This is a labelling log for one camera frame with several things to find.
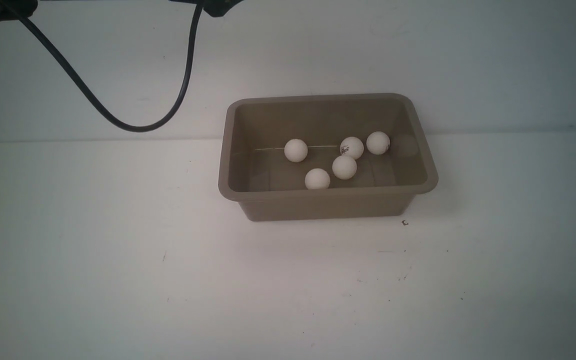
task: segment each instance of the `plastic tub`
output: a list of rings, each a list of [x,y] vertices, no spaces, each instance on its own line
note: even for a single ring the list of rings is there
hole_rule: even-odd
[[[353,178],[336,178],[332,162],[343,139],[365,144],[377,131],[388,134],[390,149],[383,155],[366,149]],[[286,159],[290,139],[308,145],[302,162]],[[329,173],[328,189],[306,189],[304,178],[314,168]],[[403,95],[250,98],[235,102],[226,115],[219,191],[251,221],[401,215],[438,179],[417,112]]]

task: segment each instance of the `electrical cord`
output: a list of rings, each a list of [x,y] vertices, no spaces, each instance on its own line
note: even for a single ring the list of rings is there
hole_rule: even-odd
[[[80,91],[84,94],[84,96],[88,99],[88,101],[92,104],[92,106],[105,117],[112,125],[115,125],[117,128],[126,130],[127,132],[133,133],[146,133],[151,132],[153,130],[157,130],[160,127],[164,126],[175,113],[179,110],[184,97],[186,96],[186,91],[188,90],[188,83],[190,82],[190,73],[193,69],[193,57],[195,54],[195,37],[197,36],[197,25],[199,23],[199,16],[202,14],[202,10],[204,9],[204,0],[200,0],[197,2],[196,7],[194,8],[194,14],[192,15],[192,23],[190,24],[190,35],[188,38],[188,51],[185,60],[185,73],[183,73],[183,82],[181,84],[181,89],[179,90],[179,95],[177,96],[172,108],[167,112],[167,114],[159,121],[151,123],[150,125],[143,125],[143,126],[136,126],[130,125],[119,120],[113,114],[106,109],[104,105],[98,100],[98,98],[90,91],[89,87],[86,83],[82,80],[82,78],[77,74],[77,71],[73,69],[71,64],[66,60],[64,55],[62,55],[57,48],[50,42],[50,40],[44,35],[41,30],[39,30],[36,25],[30,21],[27,17],[22,16],[19,12],[14,9],[13,6],[10,5],[9,0],[0,0],[0,5],[3,6],[7,11],[12,13],[19,21],[28,29],[30,32],[39,40],[39,42],[50,52],[50,54],[57,60],[57,63],[66,71],[66,74],[70,76],[70,79],[73,80],[75,85],[80,89]]]

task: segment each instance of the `white table surface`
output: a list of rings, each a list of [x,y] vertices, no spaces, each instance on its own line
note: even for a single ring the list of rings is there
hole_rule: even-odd
[[[1,143],[0,359],[576,359],[576,132],[429,143],[404,216],[268,223],[218,140]]]

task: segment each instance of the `white wall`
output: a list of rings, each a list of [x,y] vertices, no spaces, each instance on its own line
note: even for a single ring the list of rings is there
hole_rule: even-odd
[[[102,102],[135,125],[178,93],[192,5],[41,2],[32,20]],[[106,123],[18,22],[0,23],[0,141],[218,138],[252,97],[398,92],[429,132],[576,128],[576,1],[246,0],[203,16],[169,125]]]

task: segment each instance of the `container inner wall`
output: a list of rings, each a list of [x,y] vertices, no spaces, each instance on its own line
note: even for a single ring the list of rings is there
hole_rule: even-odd
[[[373,155],[366,148],[355,176],[336,178],[332,162],[343,139],[358,137],[365,145],[376,131],[388,134],[390,150]],[[304,161],[284,156],[290,139],[308,145]],[[330,188],[420,185],[428,177],[409,114],[396,98],[243,104],[236,109],[228,178],[233,191],[306,189],[304,177],[317,167],[329,173]]]

